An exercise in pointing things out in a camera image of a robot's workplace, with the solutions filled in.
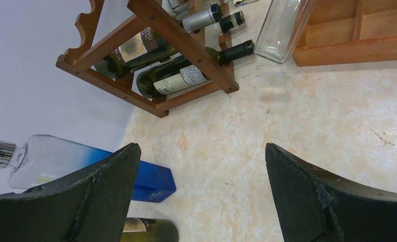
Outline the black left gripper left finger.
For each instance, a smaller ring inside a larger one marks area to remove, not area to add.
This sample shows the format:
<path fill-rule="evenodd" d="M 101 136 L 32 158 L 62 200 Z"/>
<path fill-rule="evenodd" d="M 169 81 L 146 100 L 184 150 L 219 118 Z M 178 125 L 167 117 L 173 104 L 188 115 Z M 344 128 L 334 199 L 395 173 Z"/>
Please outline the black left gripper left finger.
<path fill-rule="evenodd" d="M 0 241 L 120 241 L 141 157 L 136 143 L 22 193 L 0 195 Z"/>

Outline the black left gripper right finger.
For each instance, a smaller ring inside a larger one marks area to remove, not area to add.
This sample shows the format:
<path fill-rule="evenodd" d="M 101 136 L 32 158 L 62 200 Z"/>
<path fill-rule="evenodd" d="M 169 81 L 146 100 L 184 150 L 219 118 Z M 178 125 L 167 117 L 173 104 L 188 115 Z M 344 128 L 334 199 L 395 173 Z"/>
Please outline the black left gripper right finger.
<path fill-rule="evenodd" d="M 265 147 L 284 241 L 397 241 L 397 193 L 369 187 Z"/>

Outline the green wine bottle dark label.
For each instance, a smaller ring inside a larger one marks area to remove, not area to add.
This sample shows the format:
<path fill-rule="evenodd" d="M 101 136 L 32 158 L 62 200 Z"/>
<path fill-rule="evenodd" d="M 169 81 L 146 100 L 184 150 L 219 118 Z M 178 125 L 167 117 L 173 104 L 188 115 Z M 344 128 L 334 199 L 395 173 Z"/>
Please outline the green wine bottle dark label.
<path fill-rule="evenodd" d="M 188 34 L 193 34 L 219 22 L 222 18 L 223 11 L 220 4 L 212 4 L 200 12 L 177 20 L 177 23 Z M 94 68 L 97 72 L 116 79 L 167 59 L 177 52 L 156 31 L 146 27 L 96 63 Z"/>

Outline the clear glass bottle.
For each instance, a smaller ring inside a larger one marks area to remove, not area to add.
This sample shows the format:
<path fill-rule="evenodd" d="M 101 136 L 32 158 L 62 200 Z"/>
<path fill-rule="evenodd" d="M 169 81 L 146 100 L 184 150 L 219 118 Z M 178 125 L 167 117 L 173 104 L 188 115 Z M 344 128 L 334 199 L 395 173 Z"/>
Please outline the clear glass bottle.
<path fill-rule="evenodd" d="M 286 62 L 292 56 L 316 3 L 315 0 L 273 0 L 254 53 L 278 64 Z"/>

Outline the clear whisky bottle black label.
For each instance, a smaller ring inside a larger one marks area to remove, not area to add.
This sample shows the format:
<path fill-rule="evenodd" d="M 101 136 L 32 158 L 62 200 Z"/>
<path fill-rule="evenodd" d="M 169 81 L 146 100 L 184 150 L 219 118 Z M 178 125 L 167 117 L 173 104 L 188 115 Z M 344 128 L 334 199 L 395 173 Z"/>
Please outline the clear whisky bottle black label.
<path fill-rule="evenodd" d="M 246 23 L 243 11 L 235 12 L 219 21 L 219 29 L 221 33 L 228 33 L 231 29 Z"/>

